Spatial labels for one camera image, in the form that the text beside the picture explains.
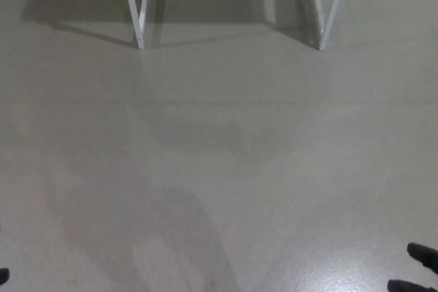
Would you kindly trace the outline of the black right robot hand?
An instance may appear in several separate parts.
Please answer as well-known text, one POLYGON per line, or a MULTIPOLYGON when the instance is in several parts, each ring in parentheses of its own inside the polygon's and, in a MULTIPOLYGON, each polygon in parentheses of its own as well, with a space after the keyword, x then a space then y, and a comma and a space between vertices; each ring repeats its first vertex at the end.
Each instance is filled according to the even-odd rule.
MULTIPOLYGON (((418 243, 409 243, 407 252, 411 258, 437 274, 438 257, 436 249, 418 243)), ((389 280, 387 290, 389 292, 437 292, 432 287, 425 287, 406 280, 389 280)))

